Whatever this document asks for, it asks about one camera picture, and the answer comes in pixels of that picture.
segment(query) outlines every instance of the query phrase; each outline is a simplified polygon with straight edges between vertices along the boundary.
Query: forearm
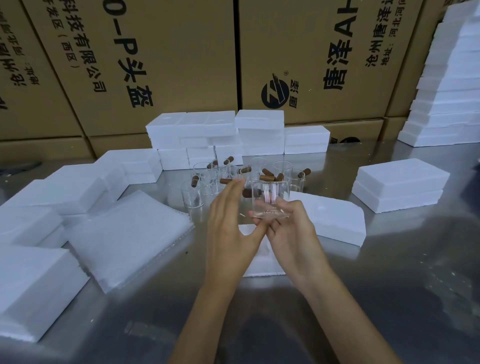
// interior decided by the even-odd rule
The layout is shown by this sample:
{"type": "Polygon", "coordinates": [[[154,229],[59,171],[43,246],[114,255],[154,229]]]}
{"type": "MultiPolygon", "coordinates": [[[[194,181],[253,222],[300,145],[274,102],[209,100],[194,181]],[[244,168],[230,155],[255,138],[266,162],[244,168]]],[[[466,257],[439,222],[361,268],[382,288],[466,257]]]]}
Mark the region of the forearm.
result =
{"type": "Polygon", "coordinates": [[[169,364],[213,363],[234,291],[204,285],[177,340],[169,364]]]}
{"type": "Polygon", "coordinates": [[[305,297],[341,364],[401,363],[331,268],[305,297]]]}

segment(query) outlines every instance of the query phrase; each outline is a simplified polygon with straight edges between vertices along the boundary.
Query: table surface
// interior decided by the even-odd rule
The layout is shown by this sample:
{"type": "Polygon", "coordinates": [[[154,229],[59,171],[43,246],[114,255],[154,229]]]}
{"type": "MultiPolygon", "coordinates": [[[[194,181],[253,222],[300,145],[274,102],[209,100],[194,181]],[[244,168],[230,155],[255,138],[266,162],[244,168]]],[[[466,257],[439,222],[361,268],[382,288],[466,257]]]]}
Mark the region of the table surface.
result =
{"type": "MultiPolygon", "coordinates": [[[[294,167],[312,170],[304,192],[363,208],[367,238],[361,248],[327,238],[321,238],[322,246],[405,363],[480,362],[479,157],[480,144],[411,148],[401,142],[338,144],[323,154],[285,156],[294,167]],[[374,214],[351,194],[358,167],[406,158],[451,173],[437,205],[374,214]]],[[[282,156],[266,158],[273,163],[282,156]]],[[[0,203],[68,163],[0,177],[0,203]]],[[[178,185],[189,175],[165,171],[157,183],[131,185],[124,196],[142,190],[186,211],[178,185]]],[[[191,212],[194,231],[135,282],[105,295],[90,279],[39,343],[0,338],[0,363],[165,362],[204,276],[207,210],[191,212]]],[[[241,281],[225,319],[218,362],[337,360],[305,299],[286,276],[276,276],[241,281]]]]}

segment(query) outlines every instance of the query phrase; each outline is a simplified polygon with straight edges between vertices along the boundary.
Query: stainless steel tabletop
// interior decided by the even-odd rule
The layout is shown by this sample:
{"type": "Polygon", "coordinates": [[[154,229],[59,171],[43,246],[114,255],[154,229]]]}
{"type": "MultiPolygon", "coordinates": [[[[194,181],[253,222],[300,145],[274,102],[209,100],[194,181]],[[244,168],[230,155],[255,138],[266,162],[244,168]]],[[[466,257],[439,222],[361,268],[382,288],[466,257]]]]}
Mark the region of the stainless steel tabletop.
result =
{"type": "MultiPolygon", "coordinates": [[[[282,156],[266,158],[274,162],[282,156]]],[[[480,363],[478,158],[480,144],[411,148],[400,142],[338,144],[326,154],[285,156],[295,167],[312,170],[304,192],[363,208],[367,238],[361,248],[326,238],[322,245],[405,363],[480,363]],[[374,214],[351,194],[358,167],[406,158],[451,173],[437,205],[374,214]]],[[[62,164],[1,177],[0,203],[62,164]]],[[[124,196],[142,190],[186,211],[178,185],[189,175],[165,171],[157,183],[132,185],[124,196]]],[[[0,339],[0,363],[165,362],[204,276],[207,212],[207,206],[194,210],[196,229],[127,287],[104,295],[91,279],[38,344],[0,339]]],[[[240,218],[239,223],[249,223],[240,218]]],[[[286,276],[241,281],[225,319],[218,359],[337,363],[307,302],[286,276]]]]}

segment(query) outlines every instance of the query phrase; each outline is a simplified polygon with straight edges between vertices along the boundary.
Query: bubble wrap bag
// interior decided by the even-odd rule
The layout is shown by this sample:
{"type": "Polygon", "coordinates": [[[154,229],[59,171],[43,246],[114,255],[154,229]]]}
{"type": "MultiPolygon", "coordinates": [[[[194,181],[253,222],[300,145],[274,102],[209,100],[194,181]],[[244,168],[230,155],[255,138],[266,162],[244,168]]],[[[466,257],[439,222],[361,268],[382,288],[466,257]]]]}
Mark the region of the bubble wrap bag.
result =
{"type": "Polygon", "coordinates": [[[68,237],[106,293],[140,274],[192,228],[188,214],[137,191],[69,229],[68,237]]]}

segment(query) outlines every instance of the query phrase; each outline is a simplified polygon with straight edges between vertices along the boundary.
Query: person's right hand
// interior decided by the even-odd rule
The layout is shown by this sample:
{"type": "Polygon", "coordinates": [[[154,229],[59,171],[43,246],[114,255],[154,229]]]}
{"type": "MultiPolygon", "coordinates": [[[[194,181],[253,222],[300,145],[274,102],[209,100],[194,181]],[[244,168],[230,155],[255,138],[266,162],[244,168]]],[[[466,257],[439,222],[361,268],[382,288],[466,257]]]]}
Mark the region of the person's right hand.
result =
{"type": "MultiPolygon", "coordinates": [[[[290,216],[273,219],[266,235],[283,270],[305,294],[329,264],[303,203],[277,200],[276,204],[290,216]]],[[[253,218],[253,222],[258,225],[261,220],[253,218]]]]}

